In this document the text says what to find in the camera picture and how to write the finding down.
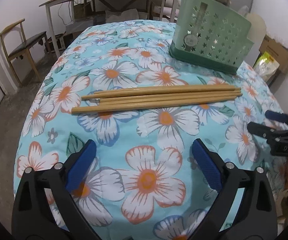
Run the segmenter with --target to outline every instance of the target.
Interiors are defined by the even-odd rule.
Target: wooden chopstick
[[[146,102],[158,102],[158,101],[170,101],[170,100],[183,100],[183,99],[194,99],[194,98],[209,98],[209,97],[218,97],[218,96],[241,96],[241,92],[235,91],[225,91],[225,93],[218,94],[222,91],[208,92],[206,94],[201,93],[179,93],[179,94],[170,94],[172,97],[165,97],[164,95],[158,95],[159,97],[155,98],[141,98],[143,96],[139,96],[140,98],[136,99],[127,99],[123,101],[108,101],[101,102],[102,105],[116,105],[116,104],[132,104],[132,103],[146,103]]]
[[[217,94],[226,94],[228,91],[216,91]],[[241,92],[241,88],[236,88],[232,92]],[[147,98],[160,98],[161,95],[163,97],[173,97],[173,96],[186,96],[186,95],[213,95],[214,91],[210,92],[192,92],[192,93],[172,93],[172,94],[156,94],[156,95],[143,95],[143,96],[130,96],[130,97],[112,97],[112,98],[101,98],[100,103],[104,102],[115,102],[115,101],[124,101],[124,100],[131,100],[131,99],[147,99]]]
[[[174,107],[174,106],[188,106],[222,102],[228,100],[234,100],[236,96],[219,96],[211,98],[196,98],[196,99],[184,99],[177,101],[159,101],[159,102],[147,102],[147,103],[134,103],[134,104],[116,104],[116,105],[99,105],[99,106],[85,106],[85,107],[73,107],[72,114],[85,114],[89,112],[115,112],[115,111],[129,111],[139,109],[152,109],[160,107]]]
[[[110,92],[101,92],[93,95],[82,96],[82,100],[97,99],[97,98],[112,98],[112,97],[128,97],[141,95],[156,95],[156,94],[171,94],[185,92],[205,92],[205,91],[233,91],[235,86],[231,85],[185,85],[174,87],[146,87],[135,88],[131,90],[111,90]]]

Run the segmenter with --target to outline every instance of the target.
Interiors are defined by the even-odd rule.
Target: basket
[[[175,59],[236,74],[253,46],[251,23],[215,0],[182,0],[170,46]]]

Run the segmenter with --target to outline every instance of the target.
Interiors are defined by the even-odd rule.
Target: blue textured pad
[[[223,188],[221,173],[197,140],[193,142],[192,153],[210,187],[220,192]]]
[[[265,117],[267,119],[282,122],[282,123],[286,123],[288,120],[288,116],[286,114],[280,114],[280,113],[276,113],[270,110],[265,112]]]
[[[95,159],[95,156],[96,144],[94,141],[91,141],[67,174],[67,183],[65,188],[68,190],[68,192],[78,189],[87,170]]]

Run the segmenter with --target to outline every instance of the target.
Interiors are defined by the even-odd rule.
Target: basket base
[[[175,48],[174,42],[172,42],[172,45],[169,48],[169,52],[170,55],[177,60],[197,66],[202,66],[205,68],[210,68],[216,71],[221,71],[225,74],[236,75],[236,71],[238,70],[238,68],[236,67],[232,67],[230,65],[226,65],[220,62],[215,62],[213,60],[179,50]]]

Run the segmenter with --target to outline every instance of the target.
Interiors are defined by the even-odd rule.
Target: plastic bag
[[[254,66],[254,70],[267,82],[276,72],[280,64],[267,52],[260,56]]]

